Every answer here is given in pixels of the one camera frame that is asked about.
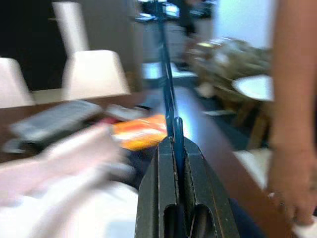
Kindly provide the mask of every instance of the finger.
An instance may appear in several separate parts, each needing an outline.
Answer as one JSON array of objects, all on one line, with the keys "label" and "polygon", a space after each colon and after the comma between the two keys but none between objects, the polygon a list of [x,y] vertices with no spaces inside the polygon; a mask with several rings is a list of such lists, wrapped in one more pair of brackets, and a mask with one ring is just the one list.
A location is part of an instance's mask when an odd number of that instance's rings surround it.
[{"label": "finger", "polygon": [[285,216],[290,222],[294,222],[296,209],[294,206],[285,206]]},{"label": "finger", "polygon": [[303,207],[295,211],[295,222],[300,226],[308,226],[314,223],[314,208]]}]

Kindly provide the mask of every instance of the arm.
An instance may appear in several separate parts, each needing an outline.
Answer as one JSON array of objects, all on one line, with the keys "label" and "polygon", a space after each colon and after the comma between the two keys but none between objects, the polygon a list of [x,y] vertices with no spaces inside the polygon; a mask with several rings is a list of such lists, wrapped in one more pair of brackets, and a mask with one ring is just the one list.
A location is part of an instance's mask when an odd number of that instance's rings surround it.
[{"label": "arm", "polygon": [[307,225],[317,205],[315,95],[317,3],[280,0],[274,36],[275,111],[268,188],[291,220]]}]

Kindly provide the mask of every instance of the white cloth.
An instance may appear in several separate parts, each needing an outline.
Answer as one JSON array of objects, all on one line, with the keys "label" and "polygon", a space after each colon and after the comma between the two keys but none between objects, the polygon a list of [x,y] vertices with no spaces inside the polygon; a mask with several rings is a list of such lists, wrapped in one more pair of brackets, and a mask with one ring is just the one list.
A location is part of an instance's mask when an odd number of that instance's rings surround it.
[{"label": "white cloth", "polygon": [[315,223],[311,226],[294,226],[293,231],[298,238],[316,238],[317,237],[317,217],[314,217]]},{"label": "white cloth", "polygon": [[44,195],[0,207],[1,238],[133,238],[138,195],[90,169],[56,181]]}]

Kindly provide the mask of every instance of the white chair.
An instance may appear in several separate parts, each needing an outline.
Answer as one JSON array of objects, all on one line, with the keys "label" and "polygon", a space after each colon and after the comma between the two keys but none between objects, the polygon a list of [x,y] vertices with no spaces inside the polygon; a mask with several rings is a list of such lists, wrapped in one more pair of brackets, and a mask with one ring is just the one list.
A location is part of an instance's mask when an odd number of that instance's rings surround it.
[{"label": "white chair", "polygon": [[123,94],[130,94],[130,90],[117,53],[81,51],[67,60],[63,74],[64,100]]},{"label": "white chair", "polygon": [[71,57],[77,51],[89,50],[81,4],[61,1],[53,2],[52,5],[67,56]]},{"label": "white chair", "polygon": [[34,104],[19,63],[14,59],[0,58],[0,108]]}]

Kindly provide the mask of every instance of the hand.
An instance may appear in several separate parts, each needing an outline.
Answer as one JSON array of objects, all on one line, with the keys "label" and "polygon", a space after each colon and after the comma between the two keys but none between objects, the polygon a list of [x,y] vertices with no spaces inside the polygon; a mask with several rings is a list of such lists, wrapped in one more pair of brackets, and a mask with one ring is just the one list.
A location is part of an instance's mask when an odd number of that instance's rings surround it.
[{"label": "hand", "polygon": [[290,221],[298,225],[313,223],[317,191],[313,189],[317,175],[314,150],[276,149],[269,169],[268,191]]}]

